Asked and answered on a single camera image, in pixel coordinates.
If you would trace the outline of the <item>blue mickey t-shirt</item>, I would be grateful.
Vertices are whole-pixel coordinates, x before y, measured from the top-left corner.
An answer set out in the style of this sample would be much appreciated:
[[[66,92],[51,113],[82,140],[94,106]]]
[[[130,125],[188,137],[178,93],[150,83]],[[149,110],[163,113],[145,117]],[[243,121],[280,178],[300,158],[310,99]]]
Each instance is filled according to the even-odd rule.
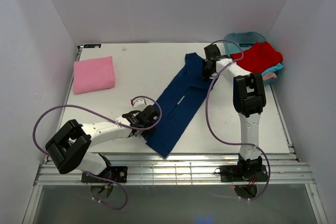
[[[185,65],[157,99],[162,118],[155,130],[143,137],[163,158],[173,150],[206,99],[211,79],[203,78],[203,62],[196,53],[186,54]]]

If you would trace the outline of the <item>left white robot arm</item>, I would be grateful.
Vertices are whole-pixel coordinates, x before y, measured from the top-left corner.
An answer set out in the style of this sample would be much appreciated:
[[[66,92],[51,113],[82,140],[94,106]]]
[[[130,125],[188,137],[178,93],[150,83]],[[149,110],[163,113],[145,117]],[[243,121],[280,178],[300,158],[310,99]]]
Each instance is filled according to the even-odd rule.
[[[111,177],[110,162],[88,149],[107,141],[142,135],[144,128],[151,128],[160,116],[161,112],[155,106],[142,104],[118,117],[116,123],[80,124],[75,119],[69,120],[47,142],[45,149],[60,174],[78,169],[105,182]]]

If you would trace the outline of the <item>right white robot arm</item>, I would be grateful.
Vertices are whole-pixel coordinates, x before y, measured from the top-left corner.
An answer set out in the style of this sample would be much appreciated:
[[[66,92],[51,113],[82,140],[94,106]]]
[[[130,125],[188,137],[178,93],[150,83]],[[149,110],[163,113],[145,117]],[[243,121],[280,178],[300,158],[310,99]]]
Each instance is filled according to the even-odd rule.
[[[241,57],[232,60],[222,56],[216,44],[204,48],[203,78],[210,79],[210,86],[205,98],[205,118],[211,135],[219,142],[231,146],[239,146],[238,162],[236,165],[224,165],[219,168],[219,174],[224,181],[254,179],[259,174],[267,175],[264,171],[262,151],[259,148],[259,121],[266,105],[265,88],[260,73],[242,74],[236,62]],[[208,100],[210,92],[219,75],[228,70],[233,84],[233,106],[240,120],[240,143],[230,143],[221,140],[212,130],[208,116]]]

